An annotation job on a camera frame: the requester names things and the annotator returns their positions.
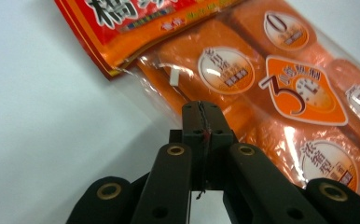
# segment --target clock icon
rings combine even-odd
[[[334,109],[334,101],[318,82],[307,77],[301,77],[296,82],[296,91],[305,103],[316,110],[329,112]]]

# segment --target metal rivet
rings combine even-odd
[[[348,200],[348,195],[342,189],[334,185],[328,183],[321,183],[319,186],[319,190],[327,198],[332,199],[334,201],[345,202]]]
[[[110,200],[116,198],[120,192],[121,186],[118,183],[108,183],[101,185],[96,194],[102,200]]]
[[[172,156],[180,156],[181,154],[184,153],[184,149],[182,147],[178,147],[178,146],[169,147],[167,152],[169,155],[172,155]]]
[[[252,156],[256,152],[251,147],[240,146],[239,151],[245,156]]]

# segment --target white background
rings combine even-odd
[[[290,1],[360,62],[360,1]],[[0,1],[0,223],[64,223],[95,180],[145,174],[180,122],[138,77],[107,81],[53,0]],[[228,223],[221,194],[191,223]]]

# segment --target white surface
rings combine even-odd
[[[290,2],[360,62],[360,1]],[[53,0],[0,1],[0,223],[64,223],[93,181],[146,173],[178,128],[137,77],[105,80]],[[220,193],[191,223],[228,223]]]

